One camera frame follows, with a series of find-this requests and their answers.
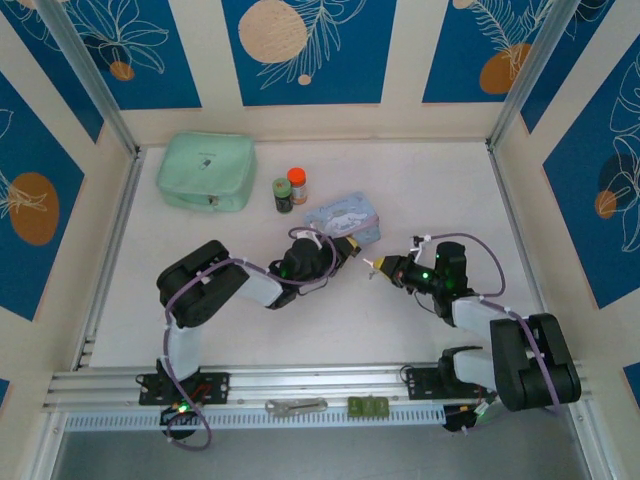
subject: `white table surface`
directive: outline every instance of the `white table surface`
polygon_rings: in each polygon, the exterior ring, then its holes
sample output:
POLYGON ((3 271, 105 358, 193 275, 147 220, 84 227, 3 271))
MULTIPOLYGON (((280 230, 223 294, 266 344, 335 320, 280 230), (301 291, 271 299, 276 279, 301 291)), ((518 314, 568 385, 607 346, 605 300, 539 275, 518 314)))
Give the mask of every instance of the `white table surface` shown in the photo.
MULTIPOLYGON (((313 365, 437 360, 443 349, 485 345, 446 325, 381 275, 369 280, 361 258, 406 254, 412 235, 462 231, 500 258, 508 287, 502 303, 522 314, 534 303, 498 186, 482 143, 296 142, 256 146, 249 204, 237 213, 196 213, 165 204, 155 185, 163 148, 146 151, 113 279, 100 319, 92 367, 152 366, 161 354, 163 310, 155 286, 169 265, 211 239, 268 266, 290 247, 289 228, 304 213, 354 191, 380 216, 382 239, 365 247, 329 285, 271 311, 232 298, 206 323, 201 365, 313 365), (307 171, 309 200, 275 210, 271 183, 288 168, 307 171)), ((466 239, 469 285, 496 291, 484 251, 466 239)), ((421 263, 432 266, 435 245, 421 263)), ((430 304, 428 298, 423 301, 430 304)))

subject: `purple cable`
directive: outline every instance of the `purple cable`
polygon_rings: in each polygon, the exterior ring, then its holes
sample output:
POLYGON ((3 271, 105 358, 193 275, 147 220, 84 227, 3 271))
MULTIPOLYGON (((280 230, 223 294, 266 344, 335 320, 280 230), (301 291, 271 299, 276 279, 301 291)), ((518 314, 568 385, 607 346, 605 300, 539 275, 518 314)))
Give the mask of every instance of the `purple cable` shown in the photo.
POLYGON ((489 256, 493 259, 493 262, 496 264, 496 267, 498 268, 498 273, 500 274, 501 286, 500 286, 500 290, 496 293, 483 293, 482 295, 484 295, 487 298, 495 298, 495 297, 501 296, 507 289, 507 278, 504 275, 504 270, 502 269, 502 265, 500 265, 500 260, 498 260, 498 256, 495 253, 493 253, 493 250, 489 248, 489 245, 484 243, 478 237, 475 237, 469 233, 445 233, 443 235, 433 235, 431 236, 431 240, 440 240, 442 238, 451 238, 451 237, 469 238, 486 250, 489 256))
POLYGON ((245 261, 243 259, 240 259, 240 258, 228 258, 226 260, 223 260, 221 262, 218 262, 216 264, 211 265, 210 267, 205 269, 202 273, 200 273, 198 276, 196 276, 195 278, 192 278, 191 280, 189 280, 189 282, 187 282, 182 288, 180 288, 169 299, 169 301, 167 302, 167 306, 166 306, 166 308, 164 310, 165 319, 167 320, 167 326, 165 328, 164 338, 163 338, 163 341, 162 341, 162 353, 163 353, 163 355, 165 357, 165 365, 164 366, 165 366, 165 369, 167 371, 167 375, 169 376, 169 378, 171 379, 171 381, 175 385, 176 389, 178 390, 180 395, 182 395, 182 398, 184 398, 184 400, 187 402, 189 407, 191 407, 191 410, 200 419, 200 421, 204 425, 205 430, 207 431, 207 440, 203 445, 191 446, 191 445, 187 445, 185 443, 175 442, 173 440, 173 438, 171 437, 171 424, 173 423, 173 419, 171 419, 171 421, 169 421, 169 423, 167 424, 167 438, 169 439, 169 441, 173 445, 175 445, 175 446, 177 446, 179 448, 182 448, 183 450, 190 451, 190 452, 199 452, 199 451, 202 451, 202 450, 206 450, 209 447, 209 445, 211 445, 211 441, 213 440, 213 433, 211 432, 211 427, 209 426, 209 422, 207 422, 207 419, 205 418, 204 414, 202 413, 202 410, 200 410, 200 408, 198 408, 198 406, 189 397, 189 395, 184 390, 184 388, 182 388, 182 385, 180 385, 180 381, 177 379, 177 377, 175 375, 175 371, 173 370, 173 366, 171 365, 171 361, 169 360, 169 334, 170 334, 171 326, 172 326, 172 323, 173 323, 173 320, 171 318, 171 311, 173 310, 174 305, 176 304, 178 299, 182 295, 185 294, 185 292, 187 292, 191 287, 193 287, 194 285, 199 283, 204 277, 207 277, 207 276, 211 275, 213 272, 215 272, 216 270, 218 270, 219 268, 225 267, 225 266, 230 265, 232 263, 236 263, 236 264, 239 264, 239 265, 244 265, 244 266, 246 266, 248 268, 251 268, 252 270, 256 270, 256 271, 258 271, 258 272, 260 272, 260 273, 262 273, 264 275, 267 275, 269 278, 272 278, 272 279, 276 280, 277 282, 287 283, 287 284, 290 284, 290 285, 298 285, 298 286, 311 285, 311 284, 318 283, 318 282, 321 282, 321 281, 329 278, 329 276, 333 272, 333 269, 336 266, 336 263, 338 262, 338 252, 336 250, 335 245, 333 244, 333 241, 331 241, 331 239, 329 238, 328 235, 325 235, 324 233, 320 232, 319 230, 316 230, 315 228, 307 228, 307 227, 292 228, 291 230, 289 230, 289 237, 290 238, 296 238, 293 234, 296 233, 296 232, 301 232, 301 231, 309 231, 309 232, 315 233, 323 241, 327 242, 329 244, 329 247, 331 247, 331 253, 333 254, 332 258, 331 258, 331 266, 327 269, 327 271, 321 277, 319 277, 319 278, 317 278, 315 280, 307 281, 307 282, 300 282, 300 281, 296 281, 296 280, 285 280, 285 279, 280 278, 280 277, 278 277, 276 275, 273 275, 268 270, 265 270, 264 268, 260 268, 257 265, 254 265, 253 263, 247 262, 247 261, 245 261))
POLYGON ((531 347, 531 350, 533 350, 533 354, 536 357, 536 361, 538 362, 538 366, 540 367, 540 372, 542 373, 542 378, 544 378, 544 383, 547 385, 547 390, 549 390, 549 395, 551 396, 551 401, 553 402, 553 408, 556 411, 556 415, 560 415, 560 398, 558 397, 558 392, 556 391, 556 387, 553 385, 551 374, 549 373, 547 365, 544 363, 544 359, 542 358, 542 353, 538 348, 536 339, 533 337, 533 333, 531 332, 531 329, 529 328, 529 325, 527 324, 525 319, 513 310, 506 309, 503 306, 498 305, 497 303, 489 302, 482 298, 480 299, 480 303, 499 312, 505 312, 511 318, 514 318, 518 321, 520 327, 522 327, 522 330, 524 330, 524 334, 527 337, 529 346, 531 347))

